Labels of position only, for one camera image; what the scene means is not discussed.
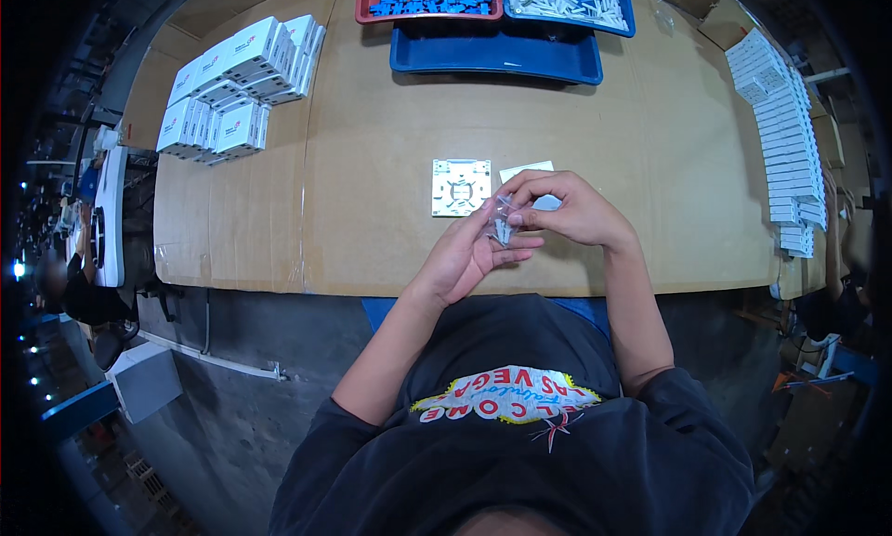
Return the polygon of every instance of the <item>graphic print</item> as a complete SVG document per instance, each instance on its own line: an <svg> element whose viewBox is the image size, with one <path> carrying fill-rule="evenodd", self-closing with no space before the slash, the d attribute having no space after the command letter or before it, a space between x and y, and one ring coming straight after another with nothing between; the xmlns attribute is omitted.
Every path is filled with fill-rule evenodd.
<svg viewBox="0 0 892 536"><path fill-rule="evenodd" d="M575 386L570 375L551 369L505 366L456 379L445 393L421 399L410 410L423 411L419 419L422 424L441 418L457 420L471 411L487 420L528 424L593 407L601 400L591 389ZM553 434L549 440L551 446Z"/></svg>

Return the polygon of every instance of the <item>left hand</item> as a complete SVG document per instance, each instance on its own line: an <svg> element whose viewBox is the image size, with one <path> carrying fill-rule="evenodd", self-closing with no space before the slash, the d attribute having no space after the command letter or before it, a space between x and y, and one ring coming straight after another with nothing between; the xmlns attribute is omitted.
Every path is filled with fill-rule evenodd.
<svg viewBox="0 0 892 536"><path fill-rule="evenodd" d="M467 296L486 274L499 265L526 261L540 237L512 236L509 249L483 232L492 213L492 198L468 217L454 221L433 245L421 270L407 290L446 307Z"/></svg>
<svg viewBox="0 0 892 536"><path fill-rule="evenodd" d="M93 206L89 203L81 202L80 207L78 208L78 216L80 217L81 225L89 225L90 218L93 217Z"/></svg>

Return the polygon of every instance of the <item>plastic bag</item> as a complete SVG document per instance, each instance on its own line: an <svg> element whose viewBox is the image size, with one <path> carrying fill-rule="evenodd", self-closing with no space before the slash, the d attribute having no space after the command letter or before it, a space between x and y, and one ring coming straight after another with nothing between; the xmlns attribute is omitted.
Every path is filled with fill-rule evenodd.
<svg viewBox="0 0 892 536"><path fill-rule="evenodd" d="M497 196L495 207L490 214L489 222L484 232L490 238L496 240L503 248L507 248L508 243L518 229L507 224L507 217L511 213L520 210L511 204L511 195Z"/></svg>

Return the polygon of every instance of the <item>concrete floor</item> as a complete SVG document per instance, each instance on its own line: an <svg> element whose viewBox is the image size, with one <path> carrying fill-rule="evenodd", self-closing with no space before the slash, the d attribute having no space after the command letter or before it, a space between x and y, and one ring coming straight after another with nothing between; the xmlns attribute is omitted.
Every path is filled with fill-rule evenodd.
<svg viewBox="0 0 892 536"><path fill-rule="evenodd" d="M200 349L204 288L184 287L167 323L140 298L143 329ZM759 458L785 399L771 395L779 340L732 315L737 293L658 298L676 363L700 380L730 428ZM208 534L262 534L275 490L319 403L371 337L358 298L210 291L210 353L269 368L275 382L177 355L184 394L131 427L141 453Z"/></svg>

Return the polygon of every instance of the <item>white faceplate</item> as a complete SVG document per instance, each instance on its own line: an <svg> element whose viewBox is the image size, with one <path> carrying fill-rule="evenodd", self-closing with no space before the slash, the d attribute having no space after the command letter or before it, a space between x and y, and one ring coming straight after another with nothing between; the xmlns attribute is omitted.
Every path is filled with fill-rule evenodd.
<svg viewBox="0 0 892 536"><path fill-rule="evenodd" d="M489 161L433 160L432 216L466 217L491 195Z"/></svg>

